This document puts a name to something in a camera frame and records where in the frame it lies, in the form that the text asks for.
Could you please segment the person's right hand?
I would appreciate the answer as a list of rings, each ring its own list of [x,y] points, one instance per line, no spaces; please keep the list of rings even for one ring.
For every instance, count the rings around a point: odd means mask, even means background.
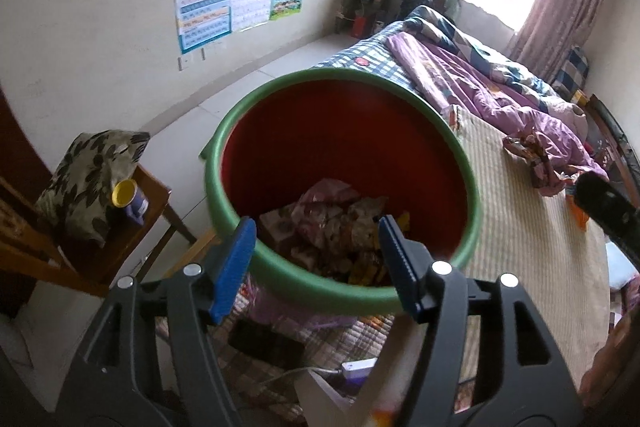
[[[612,388],[639,346],[639,309],[626,313],[617,322],[605,345],[594,356],[592,366],[579,386],[586,409],[593,409]]]

